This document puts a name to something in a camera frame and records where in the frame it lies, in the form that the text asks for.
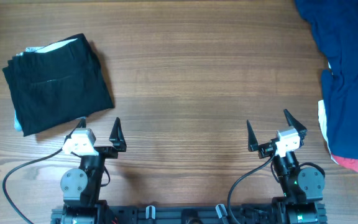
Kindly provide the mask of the blue polo shirt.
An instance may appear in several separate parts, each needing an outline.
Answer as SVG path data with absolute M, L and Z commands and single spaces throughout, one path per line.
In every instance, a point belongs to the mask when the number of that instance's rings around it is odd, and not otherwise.
M 358 159 L 358 0 L 296 0 L 295 5 L 329 64 L 321 74 L 329 149 Z

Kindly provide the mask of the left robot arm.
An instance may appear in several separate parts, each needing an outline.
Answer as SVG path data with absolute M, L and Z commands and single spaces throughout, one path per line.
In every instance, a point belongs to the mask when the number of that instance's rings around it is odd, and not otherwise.
M 66 136 L 62 150 L 80 158 L 76 169 L 65 172 L 60 181 L 63 192 L 63 209 L 54 211 L 52 223 L 117 223 L 118 219 L 109 208 L 107 201 L 100 200 L 99 194 L 103 174 L 107 174 L 106 159 L 116 159 L 127 149 L 122 133 L 121 120 L 116 118 L 109 141 L 111 146 L 95 146 L 96 137 L 81 119 L 76 128 Z

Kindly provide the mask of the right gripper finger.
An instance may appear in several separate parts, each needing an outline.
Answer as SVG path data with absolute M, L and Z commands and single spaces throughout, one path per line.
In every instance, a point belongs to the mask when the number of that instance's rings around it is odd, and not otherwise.
M 247 132 L 248 132 L 248 150 L 250 152 L 258 151 L 258 142 L 255 136 L 255 133 L 252 129 L 252 125 L 249 120 L 247 120 Z
M 307 128 L 303 124 L 301 124 L 297 119 L 295 119 L 287 109 L 284 109 L 283 112 L 286 117 L 288 125 L 293 126 L 298 132 L 300 137 L 305 137 L 308 131 Z

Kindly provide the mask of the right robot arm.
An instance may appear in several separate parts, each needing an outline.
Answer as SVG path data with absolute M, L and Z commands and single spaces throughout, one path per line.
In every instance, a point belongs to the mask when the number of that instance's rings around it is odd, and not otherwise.
M 280 184 L 282 197 L 274 197 L 270 204 L 244 206 L 244 217 L 252 223 L 323 224 L 328 222 L 321 203 L 325 186 L 325 172 L 312 162 L 300 164 L 295 150 L 304 145 L 307 128 L 284 110 L 288 127 L 278 130 L 270 142 L 259 144 L 247 122 L 249 151 L 257 151 L 261 159 L 268 157 L 275 180 Z

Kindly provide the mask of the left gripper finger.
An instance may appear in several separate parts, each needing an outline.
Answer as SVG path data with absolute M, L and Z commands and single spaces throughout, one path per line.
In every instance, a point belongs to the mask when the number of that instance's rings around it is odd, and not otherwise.
M 70 132 L 70 134 L 73 134 L 74 131 L 78 128 L 85 128 L 86 127 L 86 119 L 85 118 L 81 118 L 79 120 L 79 123 L 76 125 L 76 127 Z
M 112 127 L 109 141 L 112 143 L 112 146 L 119 152 L 126 152 L 127 144 L 124 139 L 124 135 L 121 127 L 121 120 L 117 117 L 114 125 Z

